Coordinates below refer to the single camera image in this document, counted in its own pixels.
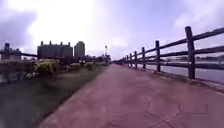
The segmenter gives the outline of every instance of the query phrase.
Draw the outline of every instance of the water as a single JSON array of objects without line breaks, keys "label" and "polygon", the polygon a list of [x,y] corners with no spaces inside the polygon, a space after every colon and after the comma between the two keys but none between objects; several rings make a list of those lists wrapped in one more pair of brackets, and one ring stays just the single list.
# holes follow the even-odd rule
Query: water
[{"label": "water", "polygon": [[[156,70],[155,65],[146,65],[147,69]],[[188,76],[187,68],[161,66],[161,71],[170,74],[177,74],[181,76]],[[211,69],[196,69],[196,78],[215,81],[224,84],[224,71],[223,70],[211,70]]]}]

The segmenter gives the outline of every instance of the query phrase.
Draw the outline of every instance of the building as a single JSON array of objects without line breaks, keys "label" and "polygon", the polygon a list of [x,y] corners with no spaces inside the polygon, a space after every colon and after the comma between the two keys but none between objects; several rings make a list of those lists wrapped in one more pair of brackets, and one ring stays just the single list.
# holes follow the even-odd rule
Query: building
[{"label": "building", "polygon": [[85,44],[83,41],[79,41],[74,47],[74,58],[84,59],[85,57]]},{"label": "building", "polygon": [[1,60],[5,60],[5,59],[21,60],[22,59],[22,56],[21,56],[22,52],[18,48],[17,49],[10,48],[9,43],[5,43],[4,49],[0,51],[5,53],[7,52],[10,53],[10,54],[1,54]]},{"label": "building", "polygon": [[40,46],[37,47],[37,54],[40,58],[72,59],[73,48],[70,46],[70,42],[67,45],[63,45],[62,42],[58,45],[52,44],[51,41],[49,44],[44,44],[41,41]]}]

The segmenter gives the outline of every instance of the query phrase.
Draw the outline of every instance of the road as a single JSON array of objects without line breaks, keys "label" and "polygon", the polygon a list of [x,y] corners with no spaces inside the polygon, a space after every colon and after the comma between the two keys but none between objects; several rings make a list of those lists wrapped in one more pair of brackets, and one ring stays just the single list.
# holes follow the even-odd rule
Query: road
[{"label": "road", "polygon": [[223,128],[224,95],[109,66],[39,128]]}]

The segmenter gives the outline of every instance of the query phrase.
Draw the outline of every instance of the wooden fence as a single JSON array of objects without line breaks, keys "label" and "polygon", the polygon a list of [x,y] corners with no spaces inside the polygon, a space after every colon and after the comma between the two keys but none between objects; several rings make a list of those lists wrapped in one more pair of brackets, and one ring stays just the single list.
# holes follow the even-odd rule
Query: wooden fence
[{"label": "wooden fence", "polygon": [[[173,67],[182,67],[182,68],[188,68],[188,77],[191,79],[195,79],[195,69],[201,68],[201,69],[216,69],[216,70],[224,70],[223,64],[211,64],[211,63],[205,63],[205,64],[197,64],[195,63],[195,55],[198,54],[209,54],[209,53],[220,53],[224,52],[224,46],[218,46],[218,47],[212,47],[212,48],[205,48],[205,49],[198,49],[195,50],[194,47],[194,41],[216,36],[219,34],[224,33],[224,28],[215,29],[210,32],[205,32],[198,35],[193,35],[191,27],[187,26],[185,27],[186,32],[186,38],[181,39],[166,45],[159,45],[159,41],[155,41],[155,48],[145,50],[144,47],[142,47],[142,51],[140,53],[134,52],[134,55],[130,54],[127,55],[125,58],[122,58],[117,61],[117,63],[123,63],[123,64],[129,64],[131,67],[134,65],[134,67],[138,67],[138,64],[143,65],[143,69],[146,68],[146,65],[156,65],[156,71],[161,71],[161,66],[173,66]],[[160,54],[161,49],[169,48],[172,46],[177,46],[180,44],[187,43],[187,51],[181,51],[181,52],[171,52],[166,54]],[[152,56],[146,56],[146,53],[155,52],[155,55]],[[162,57],[174,57],[174,56],[188,56],[188,62],[187,63],[169,63],[169,62],[162,62]]]}]

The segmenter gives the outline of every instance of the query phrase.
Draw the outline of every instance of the bush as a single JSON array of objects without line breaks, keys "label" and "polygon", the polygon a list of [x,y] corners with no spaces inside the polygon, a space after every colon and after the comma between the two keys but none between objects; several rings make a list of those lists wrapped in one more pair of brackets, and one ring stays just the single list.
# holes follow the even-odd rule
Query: bush
[{"label": "bush", "polygon": [[41,59],[36,62],[35,72],[41,76],[53,75],[57,72],[59,61],[52,59]]},{"label": "bush", "polygon": [[81,65],[79,63],[72,63],[70,65],[72,71],[77,71],[80,69]]},{"label": "bush", "polygon": [[85,67],[87,67],[87,69],[89,71],[93,70],[93,62],[86,62]]}]

